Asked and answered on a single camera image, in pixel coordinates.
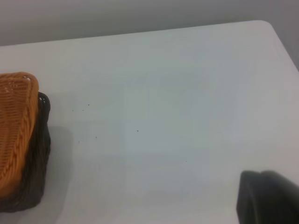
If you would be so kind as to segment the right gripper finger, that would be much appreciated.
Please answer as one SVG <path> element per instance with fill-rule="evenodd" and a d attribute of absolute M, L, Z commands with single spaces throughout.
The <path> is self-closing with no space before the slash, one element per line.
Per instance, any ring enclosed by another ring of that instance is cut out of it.
<path fill-rule="evenodd" d="M 240 224 L 297 224 L 299 186 L 274 171 L 243 171 L 236 213 Z"/>

